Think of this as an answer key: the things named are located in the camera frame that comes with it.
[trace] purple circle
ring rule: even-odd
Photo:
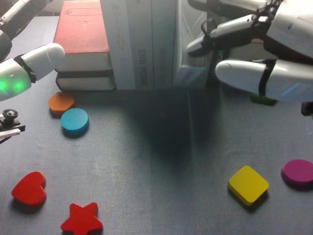
[[[293,186],[307,186],[313,183],[313,163],[296,159],[287,162],[281,171],[283,180]]]

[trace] tabletop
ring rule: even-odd
[[[53,41],[57,17],[36,17],[10,56]],[[223,86],[207,90],[75,94],[87,111],[85,135],[69,139],[49,98],[56,72],[1,108],[19,111],[26,131],[0,145],[0,233],[61,235],[69,205],[96,202],[104,235],[311,235],[312,191],[295,191],[280,170],[313,160],[313,120],[300,104],[252,103]],[[250,165],[269,182],[268,198],[246,210],[227,182]],[[34,213],[14,206],[26,174],[46,177],[47,200]]]

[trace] yellow square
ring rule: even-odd
[[[254,169],[245,165],[228,182],[228,188],[247,206],[252,205],[269,187]]]

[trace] green light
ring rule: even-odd
[[[6,89],[7,85],[5,81],[0,81],[0,91],[4,91]]]
[[[14,90],[16,93],[21,93],[25,90],[26,84],[23,81],[18,81],[14,84]]]

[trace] black band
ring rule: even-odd
[[[32,83],[36,83],[37,79],[34,71],[25,63],[25,61],[22,59],[22,56],[23,55],[18,55],[17,57],[14,58],[14,61],[18,63],[26,71],[30,78],[30,81]]]
[[[276,60],[265,60],[264,63],[266,64],[264,73],[259,82],[259,95],[265,96],[266,95],[266,84],[268,82],[269,76],[272,73]]]

